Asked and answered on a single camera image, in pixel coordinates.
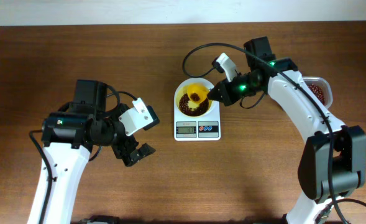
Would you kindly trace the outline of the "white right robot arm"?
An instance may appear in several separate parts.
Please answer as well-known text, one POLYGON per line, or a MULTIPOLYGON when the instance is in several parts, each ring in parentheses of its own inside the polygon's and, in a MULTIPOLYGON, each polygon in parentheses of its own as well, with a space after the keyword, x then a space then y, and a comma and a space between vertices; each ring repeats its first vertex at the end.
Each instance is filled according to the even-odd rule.
POLYGON ((241 74, 221 54, 213 67, 226 79, 208 93, 210 100, 230 106, 262 91, 275 100, 292 120, 305 142, 298 167, 302 192, 284 223, 324 223, 334 204, 362 187, 366 180, 366 134, 348 127, 328 111, 309 89, 290 58, 276 58, 267 37, 246 42, 250 72, 241 74))

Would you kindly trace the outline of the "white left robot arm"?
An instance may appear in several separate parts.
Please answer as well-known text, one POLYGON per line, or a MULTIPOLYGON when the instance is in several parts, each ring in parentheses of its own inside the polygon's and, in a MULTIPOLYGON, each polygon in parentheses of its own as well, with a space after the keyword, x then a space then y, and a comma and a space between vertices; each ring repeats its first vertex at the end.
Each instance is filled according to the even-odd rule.
POLYGON ((29 137, 41 158, 41 171, 29 223, 70 223, 81 176, 87 163, 97 153, 93 147, 111 147, 117 159, 132 167, 155 149, 140 145, 134 137, 138 130, 148 130, 160 120, 151 106, 134 98, 133 106, 117 102, 106 110, 110 91, 120 92, 95 80, 77 80, 74 98, 43 121, 40 141, 29 137))

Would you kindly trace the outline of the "yellow plastic measuring scoop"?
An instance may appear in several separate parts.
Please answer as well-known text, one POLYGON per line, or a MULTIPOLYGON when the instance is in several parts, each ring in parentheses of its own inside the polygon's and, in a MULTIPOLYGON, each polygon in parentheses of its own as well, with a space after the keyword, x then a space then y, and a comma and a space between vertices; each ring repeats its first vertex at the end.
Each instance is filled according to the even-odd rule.
POLYGON ((189 84, 187 87, 187 95, 189 99, 196 103, 202 103, 209 93, 209 89, 206 88, 202 83, 189 84))

